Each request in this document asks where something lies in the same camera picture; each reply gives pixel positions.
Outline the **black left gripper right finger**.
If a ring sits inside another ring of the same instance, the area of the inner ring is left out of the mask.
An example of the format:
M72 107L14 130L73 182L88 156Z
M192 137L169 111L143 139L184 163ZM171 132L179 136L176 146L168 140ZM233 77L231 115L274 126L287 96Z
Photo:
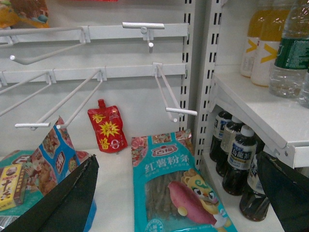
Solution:
M258 176L282 228L309 230L309 179L262 151L257 154Z

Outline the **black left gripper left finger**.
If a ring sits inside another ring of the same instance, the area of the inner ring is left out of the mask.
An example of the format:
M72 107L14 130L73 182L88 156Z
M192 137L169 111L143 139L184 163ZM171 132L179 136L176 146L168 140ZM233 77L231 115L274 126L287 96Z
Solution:
M88 232L96 213L94 194L99 164L88 157L5 232Z

